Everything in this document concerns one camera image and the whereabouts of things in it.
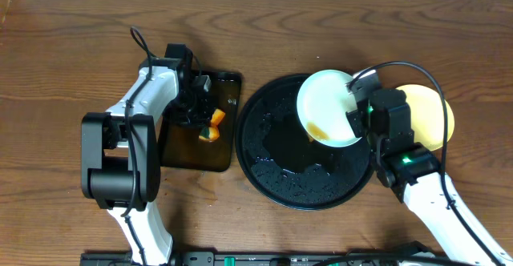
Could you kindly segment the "green and orange sponge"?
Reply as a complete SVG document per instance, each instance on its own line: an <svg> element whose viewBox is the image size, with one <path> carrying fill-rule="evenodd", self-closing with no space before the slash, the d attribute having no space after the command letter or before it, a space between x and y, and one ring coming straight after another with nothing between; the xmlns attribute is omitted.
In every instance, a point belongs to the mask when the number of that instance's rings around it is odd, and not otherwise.
<svg viewBox="0 0 513 266"><path fill-rule="evenodd" d="M204 127L199 134L199 140L205 142L214 142L220 137L219 125L226 116L225 112L217 108L214 110L209 125Z"/></svg>

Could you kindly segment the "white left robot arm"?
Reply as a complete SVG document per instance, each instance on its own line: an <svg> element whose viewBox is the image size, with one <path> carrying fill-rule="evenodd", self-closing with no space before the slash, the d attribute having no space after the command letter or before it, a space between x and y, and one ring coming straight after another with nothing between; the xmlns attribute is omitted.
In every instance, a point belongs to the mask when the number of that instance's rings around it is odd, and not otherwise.
<svg viewBox="0 0 513 266"><path fill-rule="evenodd" d="M128 92L104 112L81 123L81 188L121 227L131 246L131 264L165 265L173 239L156 205L160 158L156 123L166 112L180 127L204 127L213 114L201 99L208 76L192 70L196 57L158 58L139 66Z"/></svg>

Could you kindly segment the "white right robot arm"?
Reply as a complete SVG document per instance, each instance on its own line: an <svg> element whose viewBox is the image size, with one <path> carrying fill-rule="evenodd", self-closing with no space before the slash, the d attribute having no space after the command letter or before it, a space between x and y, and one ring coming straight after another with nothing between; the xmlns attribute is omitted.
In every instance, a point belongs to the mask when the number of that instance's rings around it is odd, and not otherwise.
<svg viewBox="0 0 513 266"><path fill-rule="evenodd" d="M429 229L451 259L473 265L510 265L511 256L479 222L446 173L450 130L442 93L424 86L350 91L367 135L374 168L385 187Z"/></svg>

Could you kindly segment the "light green plate front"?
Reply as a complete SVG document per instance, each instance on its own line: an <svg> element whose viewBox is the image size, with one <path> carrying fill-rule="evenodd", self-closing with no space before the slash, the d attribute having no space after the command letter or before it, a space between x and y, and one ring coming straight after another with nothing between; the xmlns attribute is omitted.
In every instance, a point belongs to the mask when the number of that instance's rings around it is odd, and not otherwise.
<svg viewBox="0 0 513 266"><path fill-rule="evenodd" d="M297 115L309 136L327 147L348 147L360 140L347 115L357 110L343 71L323 70L310 75L297 94Z"/></svg>

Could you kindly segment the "yellow plate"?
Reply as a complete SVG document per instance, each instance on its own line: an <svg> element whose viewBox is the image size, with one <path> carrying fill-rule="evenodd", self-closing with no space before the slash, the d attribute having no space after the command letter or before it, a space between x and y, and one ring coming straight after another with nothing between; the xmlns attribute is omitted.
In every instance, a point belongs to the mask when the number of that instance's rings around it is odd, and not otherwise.
<svg viewBox="0 0 513 266"><path fill-rule="evenodd" d="M416 84L397 87L404 91L410 106L411 127L414 141L430 151L438 150L443 143L443 109L437 91Z"/></svg>

